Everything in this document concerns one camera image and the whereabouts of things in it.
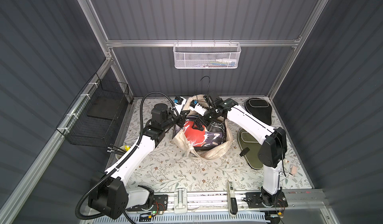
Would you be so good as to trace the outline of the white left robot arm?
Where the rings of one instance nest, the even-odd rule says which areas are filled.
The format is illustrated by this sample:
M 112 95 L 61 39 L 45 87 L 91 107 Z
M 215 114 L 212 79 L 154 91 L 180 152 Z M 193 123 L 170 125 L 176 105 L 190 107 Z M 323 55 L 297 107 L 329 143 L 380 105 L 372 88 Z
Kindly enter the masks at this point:
M 126 189 L 127 182 L 146 156 L 154 151 L 167 131 L 177 125 L 182 127 L 188 111 L 182 108 L 186 99 L 177 96 L 169 100 L 170 106 L 158 103 L 151 111 L 151 119 L 140 121 L 140 135 L 131 148 L 104 174 L 91 180 L 91 188 L 78 202 L 75 215 L 81 220 L 92 220 L 103 216 L 119 218 L 130 208 L 149 210 L 153 206 L 154 191 L 146 186 Z

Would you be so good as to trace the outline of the green paddle case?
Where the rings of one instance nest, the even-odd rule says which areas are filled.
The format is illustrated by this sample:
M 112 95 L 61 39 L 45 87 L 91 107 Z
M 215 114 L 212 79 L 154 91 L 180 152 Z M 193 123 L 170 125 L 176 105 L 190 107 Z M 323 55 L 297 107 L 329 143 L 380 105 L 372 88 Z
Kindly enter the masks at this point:
M 258 158 L 258 152 L 261 148 L 259 142 L 243 128 L 237 133 L 237 142 L 241 150 L 240 157 L 244 157 L 252 169 L 261 170 L 263 164 Z

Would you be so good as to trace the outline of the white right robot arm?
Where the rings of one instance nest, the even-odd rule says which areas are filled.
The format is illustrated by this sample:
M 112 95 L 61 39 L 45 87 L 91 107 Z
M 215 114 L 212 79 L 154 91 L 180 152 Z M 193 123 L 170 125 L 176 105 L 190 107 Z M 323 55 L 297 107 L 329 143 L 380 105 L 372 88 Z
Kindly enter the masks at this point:
M 207 107 L 192 99 L 190 110 L 200 116 L 196 119 L 195 128 L 202 130 L 219 117 L 227 118 L 252 135 L 261 145 L 257 156 L 263 164 L 264 180 L 261 187 L 261 200 L 265 207 L 274 207 L 278 196 L 282 194 L 280 173 L 284 171 L 284 159 L 287 152 L 286 131 L 260 121 L 242 108 L 231 98 L 222 100 L 219 96 L 204 96 Z

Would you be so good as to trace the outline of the cream canvas tote bag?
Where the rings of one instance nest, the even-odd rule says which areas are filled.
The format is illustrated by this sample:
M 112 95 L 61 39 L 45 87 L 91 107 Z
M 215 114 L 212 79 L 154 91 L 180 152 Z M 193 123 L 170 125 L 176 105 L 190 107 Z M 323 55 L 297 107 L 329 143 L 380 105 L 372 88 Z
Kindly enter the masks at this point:
M 175 143 L 178 148 L 184 151 L 186 153 L 186 156 L 192 154 L 196 158 L 204 160 L 218 159 L 229 151 L 234 142 L 233 134 L 230 128 L 228 127 L 228 121 L 224 121 L 223 117 L 219 117 L 218 121 L 221 121 L 223 123 L 223 126 L 226 128 L 227 138 L 226 142 L 223 142 L 217 147 L 214 147 L 210 150 L 197 150 L 196 147 L 193 147 L 191 144 L 189 144 L 186 136 L 184 135 L 183 130 L 177 125 L 175 125 L 175 129 L 173 131 L 172 142 Z

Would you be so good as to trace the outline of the clear ping pong paddle set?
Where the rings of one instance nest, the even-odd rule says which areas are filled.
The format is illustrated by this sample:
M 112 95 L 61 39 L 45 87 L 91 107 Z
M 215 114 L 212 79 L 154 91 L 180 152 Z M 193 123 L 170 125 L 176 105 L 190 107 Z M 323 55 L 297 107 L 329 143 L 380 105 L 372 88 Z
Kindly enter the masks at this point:
M 223 122 L 215 121 L 208 126 L 202 125 L 197 129 L 195 121 L 199 115 L 190 115 L 186 118 L 183 132 L 196 151 L 211 150 L 226 142 L 226 126 Z

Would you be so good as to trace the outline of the black paddle case white piping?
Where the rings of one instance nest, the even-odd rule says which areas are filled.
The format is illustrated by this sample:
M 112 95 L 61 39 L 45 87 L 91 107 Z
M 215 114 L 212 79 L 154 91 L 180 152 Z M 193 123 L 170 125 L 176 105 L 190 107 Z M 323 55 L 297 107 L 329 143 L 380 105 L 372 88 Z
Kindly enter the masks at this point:
M 272 124 L 272 106 L 261 98 L 249 98 L 244 103 L 245 110 L 267 125 Z

